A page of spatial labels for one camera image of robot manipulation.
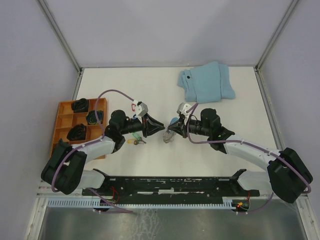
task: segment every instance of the orange compartment tray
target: orange compartment tray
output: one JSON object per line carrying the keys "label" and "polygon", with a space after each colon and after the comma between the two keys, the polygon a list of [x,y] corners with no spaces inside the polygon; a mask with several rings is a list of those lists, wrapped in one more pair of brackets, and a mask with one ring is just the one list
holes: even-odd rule
{"label": "orange compartment tray", "polygon": [[[95,110],[95,104],[97,102],[96,98],[88,99],[89,100],[89,109],[86,112],[79,112],[74,113],[74,111],[71,108],[71,104],[75,101],[61,101],[59,103],[58,112],[55,119],[55,126],[54,126],[54,132],[52,136],[52,144],[50,153],[52,154],[53,149],[58,144],[59,140],[62,139],[64,142],[72,145],[72,144],[83,144],[88,141],[94,140],[101,136],[101,128],[99,124],[95,125],[88,125],[86,116],[88,112]],[[107,100],[105,98],[100,98],[97,110],[103,111],[103,119],[102,119],[102,125],[103,128],[106,128],[107,126],[107,116],[108,116],[108,108],[107,108]],[[86,134],[85,134],[85,140],[81,141],[69,141],[67,139],[68,132],[71,128],[73,128],[75,125],[83,124],[86,126]],[[97,159],[104,159],[106,156],[100,156]]]}

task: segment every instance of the white wall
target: white wall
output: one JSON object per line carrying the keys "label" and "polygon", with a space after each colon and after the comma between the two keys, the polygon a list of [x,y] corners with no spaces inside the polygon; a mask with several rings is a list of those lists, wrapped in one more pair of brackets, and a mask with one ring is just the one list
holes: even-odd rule
{"label": "white wall", "polygon": [[256,65],[291,0],[47,0],[82,67]]}
{"label": "white wall", "polygon": [[310,201],[320,220],[320,1],[303,0],[262,69],[285,144],[313,175]]}
{"label": "white wall", "polygon": [[0,30],[0,238],[21,240],[77,73],[35,0],[1,1]]}

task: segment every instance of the green object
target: green object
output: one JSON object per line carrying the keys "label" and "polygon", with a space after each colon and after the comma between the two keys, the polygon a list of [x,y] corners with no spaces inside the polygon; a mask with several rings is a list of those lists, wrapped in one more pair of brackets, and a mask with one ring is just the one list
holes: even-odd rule
{"label": "green object", "polygon": [[135,139],[139,140],[141,137],[138,133],[134,132],[132,133],[132,135],[134,136]]}

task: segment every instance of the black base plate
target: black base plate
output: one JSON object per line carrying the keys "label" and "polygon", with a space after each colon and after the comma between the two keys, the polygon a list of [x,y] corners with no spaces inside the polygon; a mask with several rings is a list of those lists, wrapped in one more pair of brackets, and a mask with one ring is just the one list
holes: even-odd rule
{"label": "black base plate", "polygon": [[[96,191],[101,196],[112,196],[111,188],[114,187],[119,193],[118,204],[222,204],[222,197],[248,196],[248,191],[237,182],[238,176],[244,171],[239,170],[231,177],[106,175],[102,186]],[[94,196],[87,189],[82,191],[82,195]],[[251,190],[250,196],[258,197],[260,193]]]}

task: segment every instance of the light blue cloth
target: light blue cloth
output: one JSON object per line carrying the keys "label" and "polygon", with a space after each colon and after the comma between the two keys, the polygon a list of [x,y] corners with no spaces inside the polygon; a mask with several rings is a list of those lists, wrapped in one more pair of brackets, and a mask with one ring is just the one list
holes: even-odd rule
{"label": "light blue cloth", "polygon": [[217,61],[181,71],[178,86],[184,89],[186,102],[204,104],[236,97],[229,81],[229,67]]}

